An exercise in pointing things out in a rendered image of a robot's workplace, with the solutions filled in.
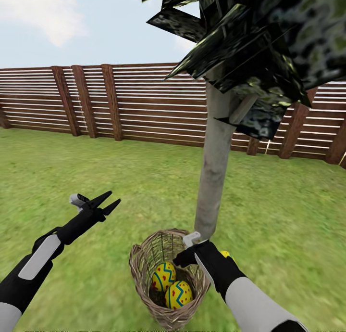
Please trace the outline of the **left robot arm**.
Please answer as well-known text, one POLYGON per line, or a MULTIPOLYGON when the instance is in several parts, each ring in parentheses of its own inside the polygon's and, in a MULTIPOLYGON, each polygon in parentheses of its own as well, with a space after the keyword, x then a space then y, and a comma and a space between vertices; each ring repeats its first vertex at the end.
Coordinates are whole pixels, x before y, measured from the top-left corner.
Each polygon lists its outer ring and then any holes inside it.
POLYGON ((32 254, 26 255, 0 282, 0 332, 13 332, 52 269, 52 259, 63 252, 64 246, 71 244, 98 221, 103 222, 106 219, 104 215, 108 216, 119 205, 121 199, 104 209, 98 209, 109 195, 111 191, 89 201, 79 193, 72 194, 69 203, 76 205, 80 214, 63 227, 56 227, 38 238, 32 248, 32 254))

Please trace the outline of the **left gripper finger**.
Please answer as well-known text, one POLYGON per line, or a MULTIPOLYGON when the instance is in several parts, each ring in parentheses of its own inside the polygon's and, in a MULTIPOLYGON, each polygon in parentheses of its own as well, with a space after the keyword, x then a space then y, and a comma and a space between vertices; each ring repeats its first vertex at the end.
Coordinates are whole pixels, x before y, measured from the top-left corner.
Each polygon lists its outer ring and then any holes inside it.
POLYGON ((108 216, 119 205, 120 202, 121 202, 121 199, 118 199, 111 205, 107 206, 106 208, 104 209, 99 208, 98 210, 100 210, 104 215, 108 216))
POLYGON ((105 192, 88 202, 88 208, 92 211, 93 214, 97 215, 95 209, 102 203, 104 203, 104 200, 107 199, 109 195, 111 195, 111 191, 105 192))

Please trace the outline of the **wicker basket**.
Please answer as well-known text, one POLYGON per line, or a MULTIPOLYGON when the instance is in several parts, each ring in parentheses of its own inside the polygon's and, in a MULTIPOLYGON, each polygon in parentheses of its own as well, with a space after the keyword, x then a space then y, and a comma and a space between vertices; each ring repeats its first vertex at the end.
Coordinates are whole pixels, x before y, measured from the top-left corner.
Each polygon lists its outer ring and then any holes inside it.
MULTIPOLYGON (((166 332, 179 332, 180 329, 184 328, 192 320, 193 316, 196 314, 197 308, 201 303, 203 303, 204 297, 207 294, 211 283, 205 276, 205 274, 201 272, 199 265, 196 266, 194 274, 189 265, 187 269, 177 268, 174 266, 175 270, 177 270, 183 276, 183 278, 188 281, 189 285, 191 285, 193 301, 177 309, 170 309, 163 305, 165 297, 164 292, 159 292, 161 294, 161 299, 159 301, 161 305, 157 305, 156 300, 154 300, 153 284, 151 283, 150 287, 148 287, 148 280, 145 284, 145 277, 147 277, 145 275, 146 269, 150 268, 151 265, 151 262, 148 263, 148 257, 150 256, 150 254, 154 256, 154 239, 159 237, 160 242, 162 243, 165 235, 170 235, 170 245, 168 245, 167 247, 171 248, 173 254, 176 252, 175 248, 180 249, 180 251, 182 252, 185 250, 185 245, 183 243, 176 243, 174 241, 176 240, 175 236, 182 239, 184 236, 187 236, 189 234, 191 234, 191 232, 188 230, 179 230, 176 228, 172 228, 169 230, 158 230, 150 234, 147 239, 143 241, 141 246, 139 246, 138 244, 133 245, 128 260, 128 264, 131 269, 131 275, 135 281, 136 291, 138 292, 146 308, 149 310, 149 314, 151 315, 151 317, 154 318, 161 326, 161 328, 166 332), (145 247, 146 249, 144 249, 145 247), (143 264, 142 261, 144 261, 143 264)), ((201 239, 197 239, 193 241, 193 245, 196 245, 200 242, 201 239)), ((173 256, 171 257, 173 257, 174 259, 175 254, 173 254, 173 256)), ((149 273, 149 276, 150 275, 152 275, 152 272, 149 273)))

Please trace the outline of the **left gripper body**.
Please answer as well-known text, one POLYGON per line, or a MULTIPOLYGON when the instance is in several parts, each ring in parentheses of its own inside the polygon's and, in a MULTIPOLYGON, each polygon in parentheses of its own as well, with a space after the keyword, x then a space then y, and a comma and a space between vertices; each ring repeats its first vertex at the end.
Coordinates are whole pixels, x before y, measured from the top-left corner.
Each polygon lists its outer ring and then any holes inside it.
POLYGON ((70 228, 78 235, 85 233, 98 221, 103 222, 106 219, 98 208, 95 209, 97 215, 93 214, 88 203, 83 204, 82 208, 83 211, 69 221, 70 228))

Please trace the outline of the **easter egg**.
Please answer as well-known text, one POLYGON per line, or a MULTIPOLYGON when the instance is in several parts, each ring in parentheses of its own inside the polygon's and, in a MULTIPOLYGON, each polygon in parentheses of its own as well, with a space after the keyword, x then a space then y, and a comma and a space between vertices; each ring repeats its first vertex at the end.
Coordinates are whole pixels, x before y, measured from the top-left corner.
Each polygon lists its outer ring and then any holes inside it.
POLYGON ((164 305, 170 309, 177 309, 193 301, 191 285, 185 280, 176 280, 166 291, 164 305))
MULTIPOLYGON (((170 241, 170 236, 166 236, 162 243, 166 243, 170 241)), ((148 258, 148 263, 151 262, 149 273, 152 272, 152 275, 149 276, 148 269, 146 269, 145 275, 145 284, 147 283, 147 280, 149 281, 148 287, 150 287, 150 284, 153 284, 153 290, 154 293, 158 296, 158 299, 156 300, 156 304, 161 305, 159 302, 161 299, 161 294, 159 292, 164 292, 164 295, 166 294, 166 291, 169 289, 169 287, 174 284, 177 280, 177 277, 180 277, 181 274, 175 270, 174 266, 176 266, 173 261, 174 260, 173 254, 177 254, 177 252, 172 254, 172 251, 169 250, 164 253, 164 244, 158 243, 157 247, 154 248, 154 256, 150 256, 148 258)))
POLYGON ((220 251, 225 257, 228 257, 228 256, 230 256, 235 262, 236 262, 236 260, 235 260, 235 258, 232 256, 232 254, 230 254, 229 252, 227 252, 227 251, 225 251, 225 250, 223 250, 223 251, 220 251))

